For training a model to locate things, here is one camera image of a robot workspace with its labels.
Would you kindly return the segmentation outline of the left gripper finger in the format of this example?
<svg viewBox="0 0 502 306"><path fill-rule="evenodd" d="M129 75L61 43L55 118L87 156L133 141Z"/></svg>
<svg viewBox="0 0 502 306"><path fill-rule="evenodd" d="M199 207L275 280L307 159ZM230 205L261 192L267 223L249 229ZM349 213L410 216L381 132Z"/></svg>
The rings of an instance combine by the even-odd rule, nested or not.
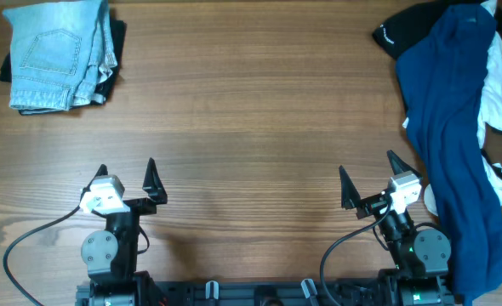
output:
<svg viewBox="0 0 502 306"><path fill-rule="evenodd" d="M90 182L83 188L83 191L90 191L90 186L93 183L93 181L100 177L100 176L106 176L108 174L107 166L105 164L101 164L99 169L97 170L96 174L93 176L93 178L90 180Z"/></svg>
<svg viewBox="0 0 502 306"><path fill-rule="evenodd" d="M147 163L142 190L157 205L168 203L167 192L163 187L162 180L160 179L157 171L156 163L152 157L149 158Z"/></svg>

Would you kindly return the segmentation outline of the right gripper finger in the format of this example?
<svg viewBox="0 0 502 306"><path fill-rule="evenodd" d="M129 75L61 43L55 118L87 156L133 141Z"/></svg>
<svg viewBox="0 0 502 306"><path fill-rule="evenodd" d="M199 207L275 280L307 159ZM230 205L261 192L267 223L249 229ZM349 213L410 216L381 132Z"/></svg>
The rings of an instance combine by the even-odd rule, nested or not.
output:
<svg viewBox="0 0 502 306"><path fill-rule="evenodd" d="M341 182L341 206L344 209L358 207L361 201L360 194L343 166L339 167L339 176Z"/></svg>
<svg viewBox="0 0 502 306"><path fill-rule="evenodd" d="M405 161L403 161L393 150L388 150L386 152L388 161L391 165L391 169L395 175L411 171L418 179L422 178L422 174L416 169L409 166Z"/></svg>

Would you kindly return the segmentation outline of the dark blue polo shirt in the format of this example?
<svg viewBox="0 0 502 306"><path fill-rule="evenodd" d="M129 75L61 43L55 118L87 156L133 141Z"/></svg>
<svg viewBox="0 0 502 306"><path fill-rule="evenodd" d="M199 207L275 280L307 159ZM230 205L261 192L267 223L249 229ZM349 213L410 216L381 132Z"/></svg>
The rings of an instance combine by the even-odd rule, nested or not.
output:
<svg viewBox="0 0 502 306"><path fill-rule="evenodd" d="M502 284L502 210L476 136L495 30L483 6L451 5L396 61L407 136L452 238L452 290L465 305Z"/></svg>

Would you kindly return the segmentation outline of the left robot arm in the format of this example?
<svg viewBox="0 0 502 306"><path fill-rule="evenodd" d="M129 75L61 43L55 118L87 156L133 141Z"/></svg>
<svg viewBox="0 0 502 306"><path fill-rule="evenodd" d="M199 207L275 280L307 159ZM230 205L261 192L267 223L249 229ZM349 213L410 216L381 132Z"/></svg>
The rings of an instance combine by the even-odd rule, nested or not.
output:
<svg viewBox="0 0 502 306"><path fill-rule="evenodd" d="M168 202L166 190L151 158L145 170L142 190L146 197L124 200L123 184L101 165L83 189L79 207L106 221L103 230L88 235L81 246L87 266L88 286L80 286L76 304L82 306L168 304L168 297L146 271L138 272L139 237L145 234L140 218L153 215Z"/></svg>

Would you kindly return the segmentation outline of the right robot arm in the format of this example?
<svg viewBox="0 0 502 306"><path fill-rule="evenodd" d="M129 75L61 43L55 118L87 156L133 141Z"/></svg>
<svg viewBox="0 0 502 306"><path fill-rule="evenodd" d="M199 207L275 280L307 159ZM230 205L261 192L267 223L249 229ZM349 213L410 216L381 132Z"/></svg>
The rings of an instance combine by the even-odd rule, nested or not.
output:
<svg viewBox="0 0 502 306"><path fill-rule="evenodd" d="M374 235L395 267L380 270L374 280L341 283L339 296L353 305L453 305L446 285L451 241L440 226L415 224L408 212L419 199L422 175L391 150L387 158L393 172L387 187L366 198L339 168L341 206L359 219L374 218Z"/></svg>

